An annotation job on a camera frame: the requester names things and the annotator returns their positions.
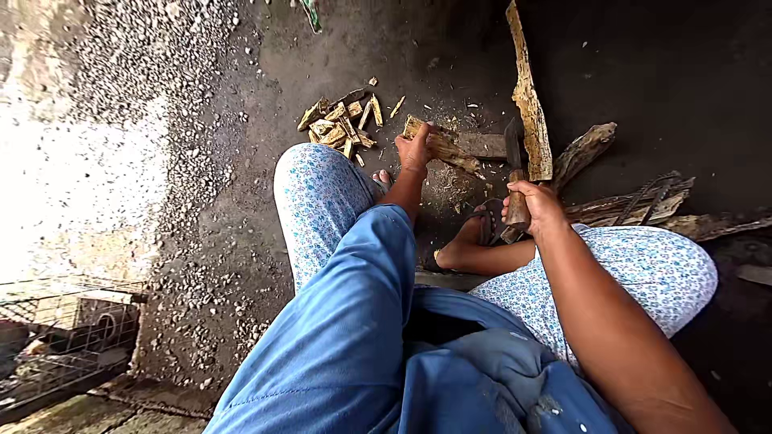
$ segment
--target wire mesh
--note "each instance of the wire mesh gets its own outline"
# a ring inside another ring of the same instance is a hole
[[[84,275],[0,284],[0,412],[127,364],[143,288]]]

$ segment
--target piece of wood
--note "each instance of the piece of wood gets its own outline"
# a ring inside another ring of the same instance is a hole
[[[412,140],[423,123],[423,120],[409,114],[407,121],[405,121],[405,130],[402,131],[402,135],[408,140]],[[460,168],[477,178],[485,179],[483,174],[480,173],[479,160],[462,151],[462,149],[455,144],[457,140],[458,135],[455,132],[443,127],[435,127],[435,133],[429,135],[426,140],[426,145],[429,152],[432,153],[433,158],[444,161],[452,167]]]
[[[772,266],[741,265],[737,267],[737,277],[772,287]]]
[[[536,95],[536,87],[533,85],[528,48],[515,0],[512,0],[506,9],[506,20],[510,23],[517,56],[517,85],[512,93],[512,101],[517,104],[520,116],[523,118],[525,129],[523,145],[528,152],[528,178],[531,181],[550,180],[552,179],[552,152],[547,136],[547,123],[544,121],[544,112]]]
[[[552,188],[560,191],[577,173],[586,168],[614,142],[617,124],[593,125],[566,147],[555,160]]]
[[[333,127],[332,130],[330,130],[327,135],[322,137],[322,140],[319,141],[321,144],[325,144],[329,147],[335,147],[337,143],[343,141],[346,138],[346,131],[343,129],[343,127],[340,124],[335,124],[335,127]]]
[[[659,225],[692,241],[707,241],[720,236],[772,226],[772,209],[761,209],[746,215],[724,212],[718,215],[679,215]]]
[[[402,107],[402,103],[404,103],[404,101],[405,101],[405,95],[402,95],[402,98],[399,99],[399,101],[397,102],[397,105],[394,106],[394,109],[391,111],[391,114],[389,115],[389,119],[394,119],[394,116],[399,111],[399,107]]]
[[[351,119],[347,117],[339,117],[338,123],[340,123],[340,125],[346,131],[346,135],[351,139],[351,141],[354,142],[354,144],[359,144],[362,142],[362,140],[359,138],[359,135],[357,134],[357,130],[354,129],[354,125],[351,125]]]
[[[348,112],[348,118],[354,119],[362,114],[362,104],[359,101],[354,101],[346,107],[346,111]]]
[[[362,112],[362,117],[359,118],[359,129],[363,129],[364,125],[367,123],[367,117],[370,116],[370,112],[373,110],[373,101],[368,100],[367,103],[364,105],[364,112]]]
[[[349,160],[351,159],[351,152],[353,149],[354,142],[350,139],[350,137],[346,137],[346,142],[343,147],[343,155],[345,155]]]
[[[506,160],[503,134],[459,133],[456,143],[465,153],[477,158]]]
[[[327,135],[327,133],[330,132],[330,130],[333,129],[334,126],[335,126],[335,123],[331,120],[319,119],[314,121],[311,125],[309,125],[309,128],[313,130],[313,132],[316,133],[317,136],[324,137]]]
[[[315,103],[310,109],[306,110],[303,117],[300,118],[300,123],[297,124],[297,130],[303,131],[315,120],[321,119],[327,114],[327,108],[330,105],[330,101],[325,97],[321,97],[317,103]]]
[[[348,106],[354,101],[361,100],[365,95],[367,95],[367,91],[365,89],[352,90],[351,92],[347,93],[346,96],[333,101],[333,103],[330,104],[330,107],[336,107],[339,103],[343,103],[344,106]]]
[[[329,112],[327,115],[325,115],[325,120],[336,120],[338,117],[346,116],[346,106],[343,105],[343,103],[338,103],[338,105],[335,106],[335,108]]]
[[[667,196],[660,202],[661,208],[658,209],[664,210],[668,205],[672,205],[671,202],[668,202],[670,198],[679,197],[681,202],[683,202],[683,200],[689,197],[689,190],[692,186],[694,186],[694,178],[674,182],[668,190]],[[643,217],[648,207],[654,202],[654,197],[657,192],[658,189],[654,188],[641,197],[638,206],[635,207],[628,218],[629,222],[636,222],[634,215],[637,215],[636,213],[639,213],[641,210],[643,210],[643,214],[641,214],[640,217]],[[608,219],[611,219],[612,221],[613,219],[616,219],[616,217],[625,210],[635,195],[636,193],[611,196],[581,205],[570,206],[566,208],[566,216],[571,222],[584,223],[589,226],[595,226],[599,222],[600,224],[605,224],[605,221]],[[649,223],[656,224],[657,220],[650,221]]]
[[[378,98],[375,97],[375,93],[373,93],[373,96],[370,97],[370,102],[373,106],[373,115],[375,116],[375,124],[379,127],[384,126],[384,118],[381,114],[381,104],[378,103]]]

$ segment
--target floral pants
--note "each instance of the floral pants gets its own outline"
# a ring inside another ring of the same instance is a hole
[[[326,146],[298,144],[280,158],[274,195],[296,292],[327,263],[357,217],[382,194],[372,179]],[[574,225],[574,230],[668,337],[691,321],[716,291],[713,261],[687,238],[648,226]],[[494,277],[470,294],[518,316],[557,357],[577,366],[538,250],[526,266]]]

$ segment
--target log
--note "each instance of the log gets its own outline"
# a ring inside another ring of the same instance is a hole
[[[402,135],[408,140],[412,140],[423,123],[423,120],[409,114]],[[433,158],[444,161],[452,167],[460,168],[477,178],[485,179],[483,174],[480,173],[479,160],[472,155],[465,153],[457,144],[455,144],[458,140],[457,133],[443,127],[435,127],[435,130],[436,133],[430,134],[426,140],[426,145],[432,153]]]
[[[593,125],[566,147],[555,161],[552,188],[559,192],[577,173],[586,168],[614,142],[617,124]]]
[[[506,9],[506,20],[510,23],[517,55],[517,85],[512,93],[512,101],[520,108],[520,115],[523,118],[525,130],[523,146],[528,152],[528,179],[530,181],[550,180],[553,175],[552,151],[547,136],[547,123],[544,121],[544,111],[536,95],[536,87],[533,85],[528,48],[515,0],[512,0]]]
[[[660,208],[665,206],[663,203],[667,202],[667,204],[671,205],[672,202],[668,202],[668,200],[671,198],[679,197],[681,202],[683,202],[684,199],[689,197],[689,190],[692,186],[694,186],[694,178],[674,182],[672,187],[670,187],[668,190],[667,196],[662,200],[662,202],[660,202],[660,205],[655,210],[655,213],[664,209]],[[638,206],[633,210],[633,212],[630,213],[630,216],[625,221],[630,221],[631,224],[636,223],[635,219],[637,217],[635,217],[635,215],[638,215],[641,210],[643,211],[643,214],[640,214],[639,217],[642,218],[648,207],[653,203],[657,192],[658,189],[655,188],[644,194],[641,197],[641,200],[638,202]],[[611,196],[608,198],[584,203],[582,205],[571,206],[566,208],[566,216],[571,222],[574,223],[584,223],[588,226],[607,225],[605,220],[611,219],[611,222],[613,222],[613,220],[616,219],[616,217],[625,210],[635,195],[636,193],[631,193],[629,195]],[[660,213],[659,219],[662,220],[662,213]]]
[[[695,242],[772,226],[772,209],[761,209],[748,215],[724,212],[718,215],[679,215],[659,225]]]

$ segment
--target wood shavings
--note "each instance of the wood shavings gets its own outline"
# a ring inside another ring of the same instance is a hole
[[[389,115],[389,118],[394,118],[396,116],[397,112],[399,111],[399,107],[402,107],[402,103],[405,101],[405,95],[402,95],[402,98],[399,99],[399,102],[394,107],[394,109],[391,111],[391,114]]]

